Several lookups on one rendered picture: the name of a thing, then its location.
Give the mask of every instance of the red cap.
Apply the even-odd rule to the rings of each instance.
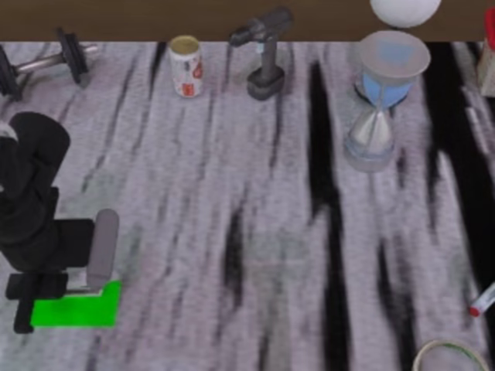
[[[479,317],[480,311],[474,307],[470,307],[469,308],[469,314],[472,315],[473,317]]]
[[[489,8],[485,13],[485,32],[490,49],[495,50],[495,8]]]

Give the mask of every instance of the microscope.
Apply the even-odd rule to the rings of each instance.
[[[281,6],[248,21],[247,25],[230,35],[229,43],[234,47],[243,46],[250,41],[263,45],[261,67],[247,78],[247,92],[256,100],[267,100],[284,86],[285,72],[276,64],[277,41],[293,22],[291,11]]]
[[[14,332],[34,331],[35,300],[94,294],[110,280],[118,215],[101,210],[91,219],[55,220],[59,190],[53,181],[70,146],[58,122],[22,112],[0,123],[0,251],[19,273],[5,296],[19,301]],[[86,268],[87,285],[71,291],[69,268]]]

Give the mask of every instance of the dumbbell plate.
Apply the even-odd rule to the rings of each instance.
[[[21,100],[21,89],[16,81],[14,68],[2,46],[0,46],[0,93],[12,95],[15,100]]]
[[[86,56],[79,45],[79,40],[74,33],[66,34],[62,29],[57,29],[56,34],[62,46],[62,55],[70,68],[72,78],[76,83],[81,82],[81,75],[88,72]]]

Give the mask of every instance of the gray wooden table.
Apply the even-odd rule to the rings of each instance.
[[[343,157],[364,107],[352,87],[353,44],[281,43],[285,90],[265,102],[245,91],[255,47],[225,43],[203,44],[205,91],[193,100],[175,95],[154,43],[101,44],[85,89],[64,66],[21,79],[24,101],[2,98],[0,118],[37,111],[69,131],[57,216],[118,211],[123,292],[113,329],[27,336],[12,333],[16,304],[0,300],[0,369],[405,371],[431,339],[490,358],[486,319],[466,306],[493,271],[469,257],[493,251],[493,239],[473,234],[459,185],[464,160],[432,130],[451,118],[445,105],[432,113],[432,102],[449,100],[460,117],[452,125],[472,133],[479,152],[465,145],[466,161],[485,164],[467,166],[473,181],[495,169],[494,121],[476,92],[476,48],[451,47],[455,59],[439,63],[462,83],[444,97],[426,93],[445,83],[439,74],[416,83],[393,112],[399,156],[376,175]],[[21,63],[58,47],[5,49]],[[459,147],[469,140],[452,132],[444,136]],[[484,197],[479,185],[473,197]],[[0,259],[0,282],[11,272]]]

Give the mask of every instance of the white ball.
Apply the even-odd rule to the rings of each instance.
[[[416,27],[428,21],[441,0],[371,0],[374,14],[384,23],[399,29]]]

